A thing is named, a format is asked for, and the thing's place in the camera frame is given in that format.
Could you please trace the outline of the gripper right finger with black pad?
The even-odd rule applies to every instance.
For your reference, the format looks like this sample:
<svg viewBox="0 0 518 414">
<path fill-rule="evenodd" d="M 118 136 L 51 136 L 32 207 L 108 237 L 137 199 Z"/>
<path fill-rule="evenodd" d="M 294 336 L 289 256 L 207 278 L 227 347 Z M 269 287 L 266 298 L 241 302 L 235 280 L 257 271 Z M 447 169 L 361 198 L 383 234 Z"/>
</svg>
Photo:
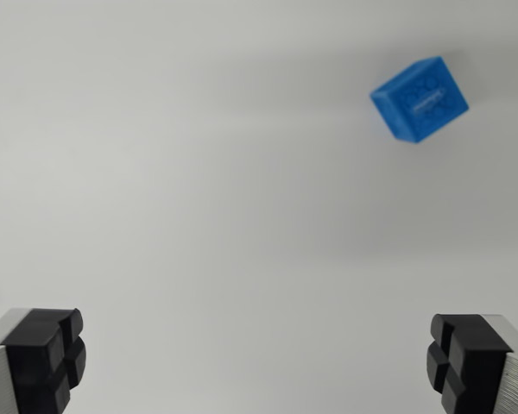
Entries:
<svg viewBox="0 0 518 414">
<path fill-rule="evenodd" d="M 502 315 L 436 314 L 426 372 L 447 413 L 518 414 L 518 330 Z"/>
</svg>

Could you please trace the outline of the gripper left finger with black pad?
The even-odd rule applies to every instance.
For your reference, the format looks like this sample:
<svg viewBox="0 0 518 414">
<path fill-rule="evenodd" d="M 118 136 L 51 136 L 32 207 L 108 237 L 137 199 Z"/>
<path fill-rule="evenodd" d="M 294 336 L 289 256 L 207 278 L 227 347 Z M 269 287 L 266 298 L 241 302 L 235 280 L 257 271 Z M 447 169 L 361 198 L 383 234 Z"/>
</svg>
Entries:
<svg viewBox="0 0 518 414">
<path fill-rule="evenodd" d="M 86 349 L 78 309 L 13 308 L 0 318 L 0 414 L 60 414 Z"/>
</svg>

